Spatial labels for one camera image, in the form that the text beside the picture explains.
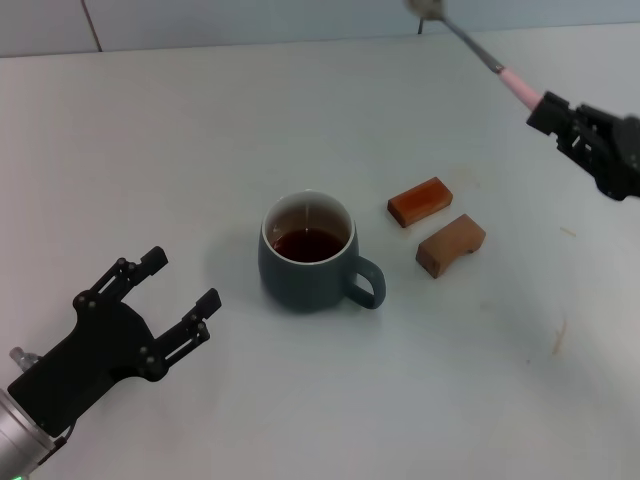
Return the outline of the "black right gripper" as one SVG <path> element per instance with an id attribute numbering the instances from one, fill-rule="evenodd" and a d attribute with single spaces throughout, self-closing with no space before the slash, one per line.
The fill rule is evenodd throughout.
<path id="1" fill-rule="evenodd" d="M 557 149 L 587 173 L 612 200 L 640 198 L 640 118 L 621 118 L 587 104 L 572 108 L 551 92 L 527 124 L 556 136 Z"/>

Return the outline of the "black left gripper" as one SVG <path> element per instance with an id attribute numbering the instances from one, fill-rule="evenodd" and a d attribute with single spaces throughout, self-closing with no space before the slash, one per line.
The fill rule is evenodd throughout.
<path id="1" fill-rule="evenodd" d="M 94 284 L 99 298 L 123 300 L 168 264 L 153 247 L 138 263 L 120 257 Z M 221 308 L 209 289 L 183 318 L 155 339 L 144 319 L 122 302 L 75 303 L 72 332 L 9 387 L 8 393 L 49 435 L 69 428 L 118 382 L 140 377 L 157 382 L 173 365 L 210 339 L 206 320 Z"/>

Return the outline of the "pink handled metal spoon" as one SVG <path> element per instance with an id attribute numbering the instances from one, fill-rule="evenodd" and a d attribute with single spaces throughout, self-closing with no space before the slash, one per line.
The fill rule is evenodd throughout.
<path id="1" fill-rule="evenodd" d="M 501 82 L 530 111 L 534 110 L 542 96 L 511 70 L 506 68 L 492 54 L 472 39 L 464 30 L 455 25 L 445 13 L 444 0 L 403 0 L 407 8 L 421 22 L 439 21 L 456 35 Z"/>

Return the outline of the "grey mug with dark drink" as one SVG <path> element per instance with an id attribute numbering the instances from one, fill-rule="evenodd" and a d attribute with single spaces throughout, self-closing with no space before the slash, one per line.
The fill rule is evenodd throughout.
<path id="1" fill-rule="evenodd" d="M 267 293 L 295 312 L 329 309 L 345 298 L 375 310 L 386 299 L 382 270 L 360 255 L 354 220 L 326 193 L 293 193 L 269 209 L 258 266 Z"/>

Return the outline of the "orange brown wooden block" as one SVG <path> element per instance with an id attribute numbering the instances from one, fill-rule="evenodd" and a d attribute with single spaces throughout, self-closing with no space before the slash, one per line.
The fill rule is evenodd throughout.
<path id="1" fill-rule="evenodd" d="M 391 198 L 387 210 L 402 228 L 407 228 L 449 206 L 452 200 L 452 192 L 433 177 Z"/>

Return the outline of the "light wooden arch block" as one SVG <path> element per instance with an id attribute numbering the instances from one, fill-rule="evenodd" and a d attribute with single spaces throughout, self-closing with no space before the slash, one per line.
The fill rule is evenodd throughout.
<path id="1" fill-rule="evenodd" d="M 429 238 L 416 252 L 417 263 L 437 279 L 461 256 L 479 250 L 486 232 L 471 217 L 463 214 Z"/>

